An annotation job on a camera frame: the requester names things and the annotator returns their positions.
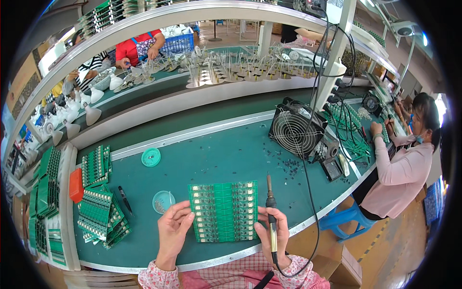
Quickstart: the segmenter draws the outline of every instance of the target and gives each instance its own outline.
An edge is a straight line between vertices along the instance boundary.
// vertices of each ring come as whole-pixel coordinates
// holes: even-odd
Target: red shirt
[[[156,34],[161,33],[159,29],[151,31],[152,36],[156,36]],[[151,39],[149,34],[144,33],[139,35],[138,37],[134,37],[137,42],[142,42]],[[121,42],[115,46],[115,60],[119,61],[122,58],[127,57],[130,59],[130,64],[132,66],[136,66],[138,64],[138,52],[136,51],[136,44],[130,38]]]

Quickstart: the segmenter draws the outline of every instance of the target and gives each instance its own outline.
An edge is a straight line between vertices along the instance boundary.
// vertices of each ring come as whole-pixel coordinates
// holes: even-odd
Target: pink long-sleeve shirt
[[[415,142],[414,135],[390,136],[396,147]],[[374,141],[378,181],[367,193],[361,207],[385,218],[394,219],[415,199],[424,186],[434,146],[430,142],[408,149],[402,148],[390,160],[381,137]]]
[[[307,259],[289,255],[292,263],[283,272],[292,275],[298,272]],[[260,280],[273,270],[274,277],[266,285],[267,289],[330,289],[330,283],[312,270],[310,263],[296,277],[286,278],[277,270],[273,270],[263,252],[247,256],[215,267],[184,272],[182,287],[184,289],[252,289]],[[180,287],[178,268],[175,271],[163,271],[157,268],[154,261],[138,275],[138,282],[143,289],[176,289]]]

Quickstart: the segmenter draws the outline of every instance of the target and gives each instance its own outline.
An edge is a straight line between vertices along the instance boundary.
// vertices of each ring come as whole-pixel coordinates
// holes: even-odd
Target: yellow shirt
[[[53,94],[53,96],[54,96],[55,98],[57,98],[57,97],[60,96],[61,93],[62,93],[62,85],[63,85],[63,82],[62,82],[62,81],[58,82],[58,84],[55,85],[55,86],[51,89],[51,91],[48,92],[48,94],[51,93],[51,94]],[[44,99],[42,99],[42,107],[45,107],[46,105],[47,105],[47,100],[44,98]]]

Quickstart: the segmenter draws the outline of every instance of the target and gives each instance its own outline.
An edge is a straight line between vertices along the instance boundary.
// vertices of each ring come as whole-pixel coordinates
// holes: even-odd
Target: bracelet
[[[375,139],[378,138],[378,137],[381,137],[383,139],[383,135],[380,133],[380,134],[375,134],[373,137],[372,137],[372,142],[375,142]]]

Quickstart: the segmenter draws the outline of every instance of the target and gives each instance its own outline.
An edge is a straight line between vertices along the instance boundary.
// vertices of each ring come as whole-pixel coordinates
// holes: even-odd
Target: floral sleeve
[[[286,275],[293,275],[297,273],[308,261],[308,259],[289,255],[292,263],[289,267],[282,270]],[[279,271],[273,270],[274,274],[278,277],[282,288],[284,289],[330,289],[330,283],[324,278],[321,278],[316,272],[312,271],[313,263],[310,262],[306,268],[295,277],[284,277]]]
[[[176,289],[180,286],[178,268],[175,271],[163,271],[151,261],[148,268],[138,274],[138,282],[143,289]]]

